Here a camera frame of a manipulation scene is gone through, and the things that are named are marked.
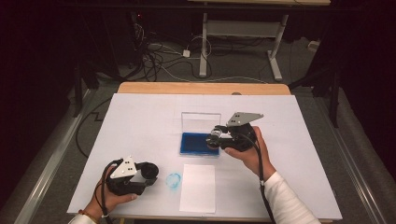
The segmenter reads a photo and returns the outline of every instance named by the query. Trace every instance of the white sleeve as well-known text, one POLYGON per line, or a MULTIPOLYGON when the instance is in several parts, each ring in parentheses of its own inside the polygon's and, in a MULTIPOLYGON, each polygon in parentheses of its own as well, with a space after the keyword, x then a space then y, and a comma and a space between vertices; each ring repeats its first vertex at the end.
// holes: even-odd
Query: white sleeve
POLYGON ((264 186, 276 224, 320 223, 278 172, 264 186))
POLYGON ((70 220, 69 224, 95 224, 95 222, 85 215, 78 214, 70 220))

